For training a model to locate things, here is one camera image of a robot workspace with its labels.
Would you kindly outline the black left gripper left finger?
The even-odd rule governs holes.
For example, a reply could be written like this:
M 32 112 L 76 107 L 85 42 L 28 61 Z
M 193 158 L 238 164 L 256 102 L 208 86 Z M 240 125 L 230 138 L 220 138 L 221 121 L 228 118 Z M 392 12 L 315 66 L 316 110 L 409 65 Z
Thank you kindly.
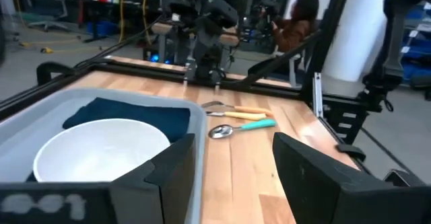
M 187 134 L 111 182 L 0 184 L 0 224 L 183 224 L 195 152 Z

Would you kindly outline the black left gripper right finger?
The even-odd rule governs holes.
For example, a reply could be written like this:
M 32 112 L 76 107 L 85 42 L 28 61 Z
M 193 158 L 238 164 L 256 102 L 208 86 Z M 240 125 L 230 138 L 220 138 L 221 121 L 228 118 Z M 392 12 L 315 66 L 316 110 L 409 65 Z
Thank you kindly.
M 431 186 L 396 186 L 275 133 L 277 173 L 297 224 L 431 224 Z

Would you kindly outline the white bowl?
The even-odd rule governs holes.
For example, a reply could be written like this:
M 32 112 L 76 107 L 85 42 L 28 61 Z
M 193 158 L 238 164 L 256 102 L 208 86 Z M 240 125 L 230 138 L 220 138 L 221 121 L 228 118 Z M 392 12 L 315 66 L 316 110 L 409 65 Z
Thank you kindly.
M 95 120 L 62 131 L 33 162 L 38 182 L 111 182 L 170 146 L 156 127 L 121 118 Z

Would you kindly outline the dark blue cloth napkin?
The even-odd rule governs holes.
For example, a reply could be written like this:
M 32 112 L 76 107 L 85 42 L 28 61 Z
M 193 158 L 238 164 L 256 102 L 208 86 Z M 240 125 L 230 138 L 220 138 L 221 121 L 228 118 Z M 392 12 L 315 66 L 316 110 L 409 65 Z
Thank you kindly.
M 191 111 L 188 108 L 138 106 L 125 102 L 96 98 L 82 106 L 63 123 L 63 131 L 79 124 L 121 118 L 150 124 L 162 131 L 170 144 L 183 138 L 188 130 Z

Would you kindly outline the spoon with teal handle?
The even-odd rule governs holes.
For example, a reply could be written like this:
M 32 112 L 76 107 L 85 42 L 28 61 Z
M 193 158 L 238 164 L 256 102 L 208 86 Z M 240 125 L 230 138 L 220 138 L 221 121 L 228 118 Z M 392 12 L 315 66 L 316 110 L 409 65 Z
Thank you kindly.
M 241 126 L 231 126 L 229 124 L 222 124 L 212 128 L 208 132 L 208 137 L 210 137 L 211 139 L 223 139 L 232 135 L 233 132 L 236 130 L 239 130 L 239 131 L 255 130 L 259 128 L 275 127 L 276 124 L 277 124 L 276 121 L 272 119 L 258 120 L 255 122 L 243 124 Z

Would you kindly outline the knife with yellow handle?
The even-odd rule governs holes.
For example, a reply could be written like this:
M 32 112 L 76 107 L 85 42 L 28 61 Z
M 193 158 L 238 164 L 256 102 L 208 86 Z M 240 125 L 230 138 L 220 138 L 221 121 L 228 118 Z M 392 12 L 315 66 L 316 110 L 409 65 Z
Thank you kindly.
M 220 117 L 225 116 L 225 117 L 230 117 L 230 118 L 239 118 L 239 119 L 253 120 L 253 121 L 263 120 L 267 117 L 266 114 L 264 114 L 264 113 L 256 114 L 256 113 L 244 113 L 244 112 L 211 112 L 211 111 L 207 111 L 206 114 L 208 116 L 220 116 Z

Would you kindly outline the fork with orange handle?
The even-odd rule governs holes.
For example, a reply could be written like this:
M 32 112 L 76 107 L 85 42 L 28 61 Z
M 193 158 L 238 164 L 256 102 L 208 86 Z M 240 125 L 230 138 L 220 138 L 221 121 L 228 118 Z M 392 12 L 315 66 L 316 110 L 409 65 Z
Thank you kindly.
M 239 112 L 246 112 L 246 113 L 252 113 L 252 114 L 266 114 L 267 116 L 273 116 L 273 112 L 271 110 L 265 109 L 265 108 L 254 108 L 254 107 L 248 107 L 248 106 L 234 106 L 225 104 L 220 101 L 212 101 L 207 102 L 201 105 L 202 108 L 209 108 L 212 106 L 222 106 L 225 108 L 232 108 Z

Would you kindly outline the grey plastic tray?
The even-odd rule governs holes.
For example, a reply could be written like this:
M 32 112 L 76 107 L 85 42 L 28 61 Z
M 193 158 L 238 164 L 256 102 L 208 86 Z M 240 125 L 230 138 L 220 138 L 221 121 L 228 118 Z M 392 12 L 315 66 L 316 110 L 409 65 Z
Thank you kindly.
M 65 120 L 96 98 L 138 106 L 188 108 L 191 111 L 186 135 L 193 134 L 196 140 L 195 178 L 183 224 L 200 224 L 207 119 L 201 106 L 187 100 L 91 87 L 53 93 L 0 122 L 0 184 L 87 183 L 38 182 L 33 174 L 33 162 L 40 148 L 63 131 Z

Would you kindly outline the white chair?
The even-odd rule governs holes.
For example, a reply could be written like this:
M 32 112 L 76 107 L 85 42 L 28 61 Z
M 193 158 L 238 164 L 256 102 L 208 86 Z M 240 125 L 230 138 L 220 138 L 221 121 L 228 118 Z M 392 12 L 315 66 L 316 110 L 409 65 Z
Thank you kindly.
M 304 76 L 304 69 L 300 69 L 300 64 L 304 65 L 305 50 L 299 52 L 289 59 L 288 69 L 284 66 L 284 70 L 281 73 L 272 73 L 271 77 L 288 81 L 293 88 L 298 88 L 302 84 L 302 78 Z

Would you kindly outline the black stand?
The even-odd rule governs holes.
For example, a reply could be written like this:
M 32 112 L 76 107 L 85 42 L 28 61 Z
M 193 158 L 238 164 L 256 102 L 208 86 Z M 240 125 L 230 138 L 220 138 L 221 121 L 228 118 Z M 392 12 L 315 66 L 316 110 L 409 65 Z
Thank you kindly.
M 382 102 L 387 110 L 393 111 L 387 94 L 403 81 L 401 46 L 405 17 L 412 7 L 423 1 L 431 3 L 431 0 L 383 0 L 383 12 L 387 19 L 383 44 L 371 71 L 362 80 L 365 88 L 358 94 L 358 99 L 369 112 L 381 112 Z

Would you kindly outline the white pillar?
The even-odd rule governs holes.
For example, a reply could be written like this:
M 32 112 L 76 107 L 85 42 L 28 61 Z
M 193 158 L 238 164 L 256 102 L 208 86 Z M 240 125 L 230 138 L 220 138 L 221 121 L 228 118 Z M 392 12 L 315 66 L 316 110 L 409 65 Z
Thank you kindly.
M 349 85 L 369 72 L 383 43 L 383 0 L 347 0 L 328 52 L 322 82 Z

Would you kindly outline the background wooden table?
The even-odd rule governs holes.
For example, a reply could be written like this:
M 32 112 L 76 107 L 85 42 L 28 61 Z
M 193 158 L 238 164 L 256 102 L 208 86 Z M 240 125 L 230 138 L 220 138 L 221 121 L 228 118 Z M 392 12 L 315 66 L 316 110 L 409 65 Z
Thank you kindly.
M 193 47 L 200 42 L 204 46 L 237 46 L 239 37 L 234 27 L 223 28 L 213 22 L 197 22 L 191 25 L 157 22 L 151 30 L 158 35 L 170 37 L 177 46 Z

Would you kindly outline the person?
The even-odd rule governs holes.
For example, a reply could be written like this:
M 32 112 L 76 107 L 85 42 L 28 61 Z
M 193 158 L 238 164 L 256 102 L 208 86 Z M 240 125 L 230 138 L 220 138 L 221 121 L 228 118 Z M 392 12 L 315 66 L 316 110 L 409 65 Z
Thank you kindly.
M 289 20 L 275 17 L 271 22 L 272 34 L 278 51 L 288 52 L 316 30 L 319 0 L 296 0 Z

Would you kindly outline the blue bin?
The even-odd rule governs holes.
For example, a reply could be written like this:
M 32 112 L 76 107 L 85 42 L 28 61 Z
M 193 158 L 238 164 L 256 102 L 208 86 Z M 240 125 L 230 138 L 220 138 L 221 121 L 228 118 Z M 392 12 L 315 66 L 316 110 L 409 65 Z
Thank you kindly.
M 117 24 L 110 21 L 88 22 L 86 26 L 87 33 L 96 36 L 111 36 L 118 31 Z

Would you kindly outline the grey office chair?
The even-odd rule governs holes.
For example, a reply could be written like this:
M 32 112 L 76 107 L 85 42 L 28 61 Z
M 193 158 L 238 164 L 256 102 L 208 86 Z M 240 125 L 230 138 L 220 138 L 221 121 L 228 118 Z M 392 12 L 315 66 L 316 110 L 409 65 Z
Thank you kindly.
M 39 15 L 42 17 L 37 22 L 30 22 L 28 25 L 33 27 L 41 27 L 45 32 L 48 32 L 51 28 L 58 28 L 64 31 L 68 31 L 68 27 L 60 22 L 68 16 L 68 10 L 65 0 L 24 0 L 28 12 L 33 15 Z

